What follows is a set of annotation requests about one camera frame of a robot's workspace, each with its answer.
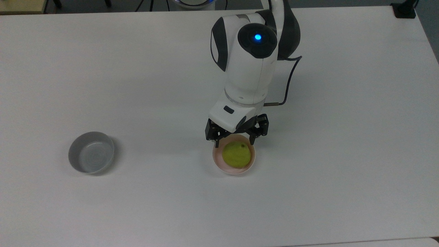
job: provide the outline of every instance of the white table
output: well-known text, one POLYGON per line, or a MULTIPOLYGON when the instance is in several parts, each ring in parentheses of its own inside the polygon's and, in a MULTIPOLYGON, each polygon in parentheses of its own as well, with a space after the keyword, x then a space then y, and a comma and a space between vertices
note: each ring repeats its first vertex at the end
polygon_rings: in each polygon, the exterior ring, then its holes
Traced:
MULTIPOLYGON (((391 7, 295 9, 303 55, 245 176, 206 141, 242 11, 0 17, 0 245, 267 247, 439 236, 439 66, 391 7), (102 176, 73 140, 119 147, 102 176)), ((278 63, 267 101, 280 100, 278 63)))

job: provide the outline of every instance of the black cable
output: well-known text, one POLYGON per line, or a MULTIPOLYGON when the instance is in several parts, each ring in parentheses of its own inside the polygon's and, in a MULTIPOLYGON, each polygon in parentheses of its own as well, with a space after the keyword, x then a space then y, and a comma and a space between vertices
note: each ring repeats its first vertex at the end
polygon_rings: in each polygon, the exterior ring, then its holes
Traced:
POLYGON ((151 4, 149 5, 149 12, 152 12, 153 5, 154 5, 154 0, 151 0, 151 4))
POLYGON ((296 62, 294 63, 294 66, 291 69, 290 77, 288 78, 287 88, 285 89, 284 101, 282 101, 281 103, 279 103, 279 102, 264 103, 264 106, 278 106, 278 105, 285 104, 285 102, 287 101, 287 97, 288 97, 288 90, 290 88, 291 77, 293 76, 294 69, 296 68, 296 66, 299 63, 301 58, 302 58, 302 56, 296 57, 296 58, 285 58, 285 60, 287 60, 287 61, 296 61, 296 62))
POLYGON ((137 12, 138 10, 139 10, 139 8, 140 8, 140 5, 142 5, 142 3, 143 3, 143 0, 140 2, 140 4, 139 4, 139 6, 137 6, 137 9, 136 9, 136 11, 135 12, 137 12))

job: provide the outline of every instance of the floor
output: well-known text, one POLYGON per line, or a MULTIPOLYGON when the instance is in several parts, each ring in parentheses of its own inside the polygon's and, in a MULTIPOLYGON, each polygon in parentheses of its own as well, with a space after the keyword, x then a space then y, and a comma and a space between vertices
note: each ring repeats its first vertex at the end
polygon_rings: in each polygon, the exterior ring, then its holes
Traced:
MULTIPOLYGON (((101 13, 101 12, 134 12, 149 11, 151 0, 111 0, 112 6, 107 7, 104 0, 60 0, 62 9, 57 9, 52 0, 48 0, 46 12, 49 14, 65 13, 101 13)), ((152 0, 152 11, 176 11, 173 0, 152 0)), ((288 0, 291 8, 302 7, 348 7, 348 6, 385 6, 403 0, 288 0)), ((217 0, 215 9, 261 9, 260 0, 217 0)), ((428 40, 439 61, 439 0, 420 0, 416 12, 427 34, 428 40)))

